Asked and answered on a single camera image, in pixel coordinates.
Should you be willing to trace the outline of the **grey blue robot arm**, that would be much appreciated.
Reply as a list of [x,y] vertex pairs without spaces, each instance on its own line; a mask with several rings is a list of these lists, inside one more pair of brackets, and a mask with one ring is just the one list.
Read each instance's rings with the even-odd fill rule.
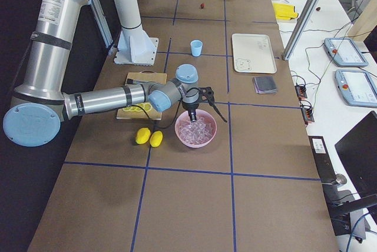
[[44,145],[55,138],[61,123],[85,114],[136,107],[148,102],[158,112],[180,102],[191,121],[202,102],[214,105],[213,90],[198,85],[196,68],[183,64],[164,84],[129,80],[99,91],[65,94],[61,91],[80,10],[90,5],[107,45],[112,42],[99,0],[42,0],[31,34],[24,82],[13,89],[11,107],[3,119],[7,138],[24,147]]

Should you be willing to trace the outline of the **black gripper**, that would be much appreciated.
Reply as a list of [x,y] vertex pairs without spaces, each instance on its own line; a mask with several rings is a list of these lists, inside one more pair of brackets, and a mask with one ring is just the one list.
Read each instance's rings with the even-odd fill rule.
[[188,112],[190,122],[196,122],[196,110],[201,103],[214,106],[214,91],[211,87],[192,87],[181,101],[183,108]]

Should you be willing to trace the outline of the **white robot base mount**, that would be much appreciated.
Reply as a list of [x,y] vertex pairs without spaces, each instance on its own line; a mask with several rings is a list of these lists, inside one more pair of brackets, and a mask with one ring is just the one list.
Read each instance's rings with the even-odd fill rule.
[[121,24],[116,64],[152,66],[158,38],[150,38],[143,29],[137,0],[114,0]]

